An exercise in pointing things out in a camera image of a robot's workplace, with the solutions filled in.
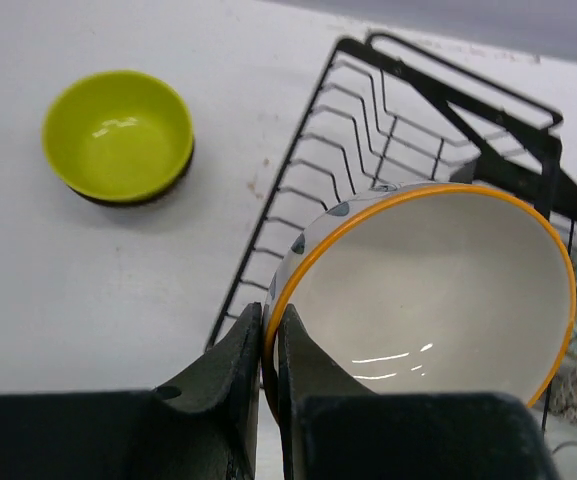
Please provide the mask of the lime green bowl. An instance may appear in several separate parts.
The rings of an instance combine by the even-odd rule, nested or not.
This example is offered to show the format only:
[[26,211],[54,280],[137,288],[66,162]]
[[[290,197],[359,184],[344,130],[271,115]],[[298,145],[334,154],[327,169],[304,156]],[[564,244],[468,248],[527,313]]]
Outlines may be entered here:
[[96,73],[69,86],[47,110],[41,133],[57,177],[103,199],[136,197],[172,180],[192,138],[182,97],[132,70]]

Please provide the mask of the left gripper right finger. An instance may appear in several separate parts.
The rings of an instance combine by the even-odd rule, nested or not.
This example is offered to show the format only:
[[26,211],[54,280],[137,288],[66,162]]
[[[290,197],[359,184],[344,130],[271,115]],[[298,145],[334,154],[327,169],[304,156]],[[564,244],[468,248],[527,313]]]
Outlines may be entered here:
[[286,479],[381,479],[368,429],[382,400],[343,370],[286,308],[277,334],[277,407]]

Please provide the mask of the dark brown ribbed bowl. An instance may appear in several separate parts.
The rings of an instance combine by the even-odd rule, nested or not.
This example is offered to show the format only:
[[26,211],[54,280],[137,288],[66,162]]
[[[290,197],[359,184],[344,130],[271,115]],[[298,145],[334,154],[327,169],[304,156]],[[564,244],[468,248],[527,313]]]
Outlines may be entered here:
[[85,194],[71,186],[69,186],[69,189],[77,196],[92,204],[113,209],[136,208],[159,202],[162,198],[173,192],[182,183],[182,180],[187,176],[193,163],[195,145],[195,138],[192,138],[190,151],[176,176],[169,182],[165,182],[162,186],[157,187],[151,192],[146,192],[131,198],[103,199]]

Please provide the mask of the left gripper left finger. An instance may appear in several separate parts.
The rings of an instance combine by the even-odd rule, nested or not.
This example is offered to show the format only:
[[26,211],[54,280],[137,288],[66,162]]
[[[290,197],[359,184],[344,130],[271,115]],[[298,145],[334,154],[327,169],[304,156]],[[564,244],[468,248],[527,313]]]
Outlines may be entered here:
[[163,479],[255,477],[262,306],[154,393],[171,411],[157,435]]

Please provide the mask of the white blue leaf bowl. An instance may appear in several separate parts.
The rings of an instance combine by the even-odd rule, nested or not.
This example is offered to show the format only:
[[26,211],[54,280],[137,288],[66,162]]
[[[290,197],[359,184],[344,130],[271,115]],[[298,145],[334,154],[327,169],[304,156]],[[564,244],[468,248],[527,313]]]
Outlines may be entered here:
[[279,408],[285,314],[381,393],[502,392],[533,406],[565,356],[570,256],[533,206],[482,185],[378,185],[292,242],[264,306],[262,375]]

